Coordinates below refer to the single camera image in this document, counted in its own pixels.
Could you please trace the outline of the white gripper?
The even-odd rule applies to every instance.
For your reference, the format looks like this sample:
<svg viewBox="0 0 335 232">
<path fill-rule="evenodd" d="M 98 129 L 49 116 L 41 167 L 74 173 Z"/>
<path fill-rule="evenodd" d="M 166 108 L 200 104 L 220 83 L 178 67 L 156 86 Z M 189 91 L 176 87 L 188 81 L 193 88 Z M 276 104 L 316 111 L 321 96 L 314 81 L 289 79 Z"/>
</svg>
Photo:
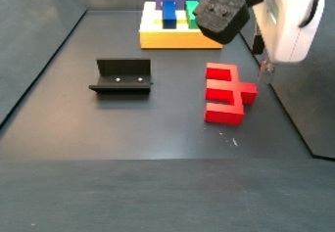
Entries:
<svg viewBox="0 0 335 232">
<path fill-rule="evenodd" d="M 272 82 L 272 63 L 297 63 L 304 59 L 322 9 L 324 0 L 262 0 L 252 7 L 269 57 L 260 64 L 258 82 Z"/>
</svg>

